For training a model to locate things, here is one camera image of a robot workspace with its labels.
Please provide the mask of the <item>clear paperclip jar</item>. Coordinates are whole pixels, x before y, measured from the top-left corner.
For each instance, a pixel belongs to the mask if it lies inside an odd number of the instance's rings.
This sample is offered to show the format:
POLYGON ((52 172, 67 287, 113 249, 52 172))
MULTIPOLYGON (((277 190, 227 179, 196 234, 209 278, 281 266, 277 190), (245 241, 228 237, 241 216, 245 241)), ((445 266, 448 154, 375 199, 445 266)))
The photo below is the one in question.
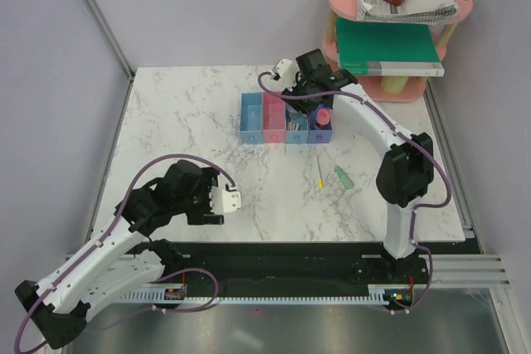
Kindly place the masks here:
POLYGON ((292 123, 299 123, 301 120, 305 120, 306 116, 296 111, 286 111, 286 120, 292 123))

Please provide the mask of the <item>pink cap glue bottle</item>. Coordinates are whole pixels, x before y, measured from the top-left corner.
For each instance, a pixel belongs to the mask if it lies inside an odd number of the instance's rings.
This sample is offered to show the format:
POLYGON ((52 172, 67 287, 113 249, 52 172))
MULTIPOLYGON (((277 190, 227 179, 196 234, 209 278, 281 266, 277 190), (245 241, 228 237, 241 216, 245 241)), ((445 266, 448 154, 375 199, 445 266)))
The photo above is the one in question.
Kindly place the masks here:
POLYGON ((314 129, 324 129, 331 120, 330 109, 324 107, 318 109, 314 117, 314 129))

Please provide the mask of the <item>light blue drawer bin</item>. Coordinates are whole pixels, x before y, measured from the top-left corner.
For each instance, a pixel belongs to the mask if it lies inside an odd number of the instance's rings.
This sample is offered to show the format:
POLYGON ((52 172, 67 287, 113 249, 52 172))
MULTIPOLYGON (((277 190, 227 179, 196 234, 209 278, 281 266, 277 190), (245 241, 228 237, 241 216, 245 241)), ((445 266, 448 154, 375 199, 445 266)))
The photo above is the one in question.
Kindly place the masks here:
POLYGON ((285 143, 286 144, 303 144, 308 142, 309 124, 306 116, 305 120, 299 122, 300 129, 298 131, 289 131, 287 129, 288 121, 286 120, 286 111, 294 111, 289 105, 285 104, 285 143))
POLYGON ((264 143, 262 118, 262 93, 242 94, 239 134, 243 144, 264 143))

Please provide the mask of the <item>pink drawer bin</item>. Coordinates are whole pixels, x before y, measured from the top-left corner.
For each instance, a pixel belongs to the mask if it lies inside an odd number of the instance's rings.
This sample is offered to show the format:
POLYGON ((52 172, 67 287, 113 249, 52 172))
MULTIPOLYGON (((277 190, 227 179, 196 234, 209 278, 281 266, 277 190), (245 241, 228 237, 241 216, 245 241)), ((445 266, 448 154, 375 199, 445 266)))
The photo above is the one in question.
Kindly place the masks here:
POLYGON ((262 96, 262 132, 265 143, 283 143, 286 132, 285 102, 273 95, 262 96))

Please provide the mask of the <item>green highlighter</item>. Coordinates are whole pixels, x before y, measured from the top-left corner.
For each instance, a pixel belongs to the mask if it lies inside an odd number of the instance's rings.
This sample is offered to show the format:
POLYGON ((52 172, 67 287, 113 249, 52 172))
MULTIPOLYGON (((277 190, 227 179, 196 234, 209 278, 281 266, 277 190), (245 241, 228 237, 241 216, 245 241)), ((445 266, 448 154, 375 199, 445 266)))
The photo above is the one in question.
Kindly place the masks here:
POLYGON ((350 179, 349 175, 340 166, 336 166, 334 168, 334 172, 346 190, 351 190, 354 188, 353 181, 350 179))

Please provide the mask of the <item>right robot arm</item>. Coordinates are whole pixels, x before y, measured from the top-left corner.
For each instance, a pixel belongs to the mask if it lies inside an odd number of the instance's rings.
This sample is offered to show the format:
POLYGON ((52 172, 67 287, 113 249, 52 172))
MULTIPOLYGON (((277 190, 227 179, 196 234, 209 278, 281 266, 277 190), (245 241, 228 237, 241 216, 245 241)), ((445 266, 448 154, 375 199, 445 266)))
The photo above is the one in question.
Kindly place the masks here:
POLYGON ((284 59, 275 66, 275 78, 296 111, 310 119, 327 107, 350 121, 382 159, 376 185, 387 203, 387 232, 383 241, 389 256, 380 261, 385 280, 399 282, 410 272, 407 256, 415 251, 410 234, 412 208, 426 195, 434 178, 428 156, 433 141, 427 133, 400 127, 367 94, 347 70, 333 71, 316 49, 295 61, 284 59))

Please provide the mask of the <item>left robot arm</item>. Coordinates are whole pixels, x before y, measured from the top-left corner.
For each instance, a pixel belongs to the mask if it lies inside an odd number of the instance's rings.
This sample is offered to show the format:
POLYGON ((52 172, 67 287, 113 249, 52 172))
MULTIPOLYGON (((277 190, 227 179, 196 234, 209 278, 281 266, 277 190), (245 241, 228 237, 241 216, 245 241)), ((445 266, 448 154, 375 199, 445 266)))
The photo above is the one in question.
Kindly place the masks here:
POLYGON ((36 282, 22 281, 15 294, 27 314, 17 331, 14 351, 28 323, 56 350, 78 338, 103 309, 147 283, 173 282, 182 274, 198 272, 215 287, 209 271, 182 267, 183 257, 167 240, 150 236, 179 215, 190 225, 222 225, 227 213, 241 208, 241 193, 227 172, 204 158, 182 153, 155 158, 174 163, 163 177, 142 186, 137 173, 109 221, 61 267, 36 282))

